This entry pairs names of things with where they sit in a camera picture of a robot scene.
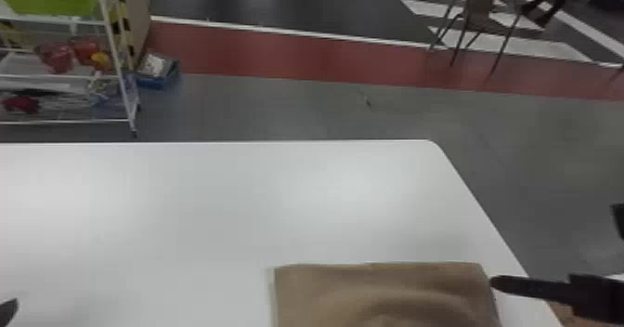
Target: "yellow and black striped pole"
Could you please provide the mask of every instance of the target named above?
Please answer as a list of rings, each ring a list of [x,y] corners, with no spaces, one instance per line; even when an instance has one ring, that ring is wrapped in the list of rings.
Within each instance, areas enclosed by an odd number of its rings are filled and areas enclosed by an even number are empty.
[[[121,42],[118,45],[123,45],[123,54],[125,54],[126,67],[130,70],[135,68],[135,56],[137,50],[135,49],[134,40],[135,37],[132,33],[132,25],[128,16],[128,7],[126,0],[114,0],[115,8],[110,12],[110,23],[112,32],[115,36],[120,38]]]

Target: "red floor stripe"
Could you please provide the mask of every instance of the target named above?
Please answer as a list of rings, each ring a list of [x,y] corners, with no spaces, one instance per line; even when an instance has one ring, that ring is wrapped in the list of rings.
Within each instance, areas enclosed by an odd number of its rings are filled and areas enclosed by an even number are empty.
[[[148,49],[181,60],[186,73],[622,100],[624,72],[560,60],[495,56],[154,22]]]

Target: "metal chair leg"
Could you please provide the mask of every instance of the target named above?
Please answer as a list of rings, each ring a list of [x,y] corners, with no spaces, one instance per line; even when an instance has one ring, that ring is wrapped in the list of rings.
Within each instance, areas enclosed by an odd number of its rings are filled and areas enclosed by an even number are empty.
[[[444,36],[447,35],[447,33],[449,33],[450,28],[453,26],[453,24],[455,23],[455,21],[457,21],[457,19],[460,17],[460,14],[456,15],[455,17],[453,17],[453,19],[451,19],[447,26],[444,27],[444,32],[442,32],[442,34],[440,34],[435,42],[432,43],[431,46],[429,46],[429,49],[431,50],[434,46],[436,46],[437,44],[439,44],[440,42],[442,42],[442,40],[444,39]]]
[[[450,60],[450,66],[453,66],[455,63],[455,59],[457,59],[457,55],[460,53],[460,48],[462,47],[463,37],[466,35],[466,29],[468,28],[468,23],[470,23],[470,15],[467,15],[463,20],[463,27],[461,28],[460,39],[455,46],[455,51],[453,52],[453,58]]]
[[[470,48],[470,46],[473,45],[473,43],[476,41],[476,39],[481,35],[481,33],[483,33],[482,30],[479,30],[477,33],[474,34],[474,37],[472,40],[470,40],[470,42],[468,42],[468,44],[466,45],[465,49]]]
[[[444,13],[444,17],[442,17],[443,21],[447,21],[449,19],[449,15],[450,15],[450,11],[453,9],[453,7],[455,7],[455,4],[457,3],[457,0],[450,0],[450,4],[447,7],[447,11]],[[455,22],[454,20],[457,19],[457,16],[448,24],[447,29],[450,28],[450,26],[453,25],[453,22]],[[437,32],[435,32],[435,42],[433,42],[431,45],[429,45],[429,49],[428,50],[432,50],[434,49],[435,46],[437,46],[437,44],[440,42],[440,40],[442,38],[444,38],[444,35],[440,36],[440,34],[442,33],[442,31],[445,30],[444,28],[438,28]]]
[[[494,61],[494,66],[492,66],[492,70],[490,73],[493,73],[496,68],[499,66],[499,62],[501,62],[502,54],[505,52],[505,48],[507,48],[507,44],[509,44],[509,39],[512,37],[512,33],[514,33],[515,26],[518,24],[518,21],[522,17],[521,14],[517,14],[515,16],[515,20],[513,21],[512,26],[509,28],[507,35],[505,36],[505,41],[502,43],[502,47],[500,48],[499,55],[496,57],[496,61]]]

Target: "black tool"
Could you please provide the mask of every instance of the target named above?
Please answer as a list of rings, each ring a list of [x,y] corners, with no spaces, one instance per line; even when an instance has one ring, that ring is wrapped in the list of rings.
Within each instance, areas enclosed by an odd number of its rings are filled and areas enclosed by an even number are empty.
[[[18,299],[9,300],[0,305],[0,327],[8,326],[8,323],[11,322],[15,314],[18,313],[19,307]]]
[[[624,239],[624,203],[611,206],[617,230]],[[514,276],[496,276],[490,285],[502,292],[558,302],[574,315],[605,323],[624,324],[624,281],[593,275],[569,275],[569,283]]]

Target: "white table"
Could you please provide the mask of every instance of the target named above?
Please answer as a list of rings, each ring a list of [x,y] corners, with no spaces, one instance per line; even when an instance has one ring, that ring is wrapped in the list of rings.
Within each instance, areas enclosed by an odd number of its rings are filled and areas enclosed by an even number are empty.
[[[0,145],[0,204],[11,327],[270,326],[293,263],[525,274],[427,141]],[[506,327],[559,325],[497,297]]]

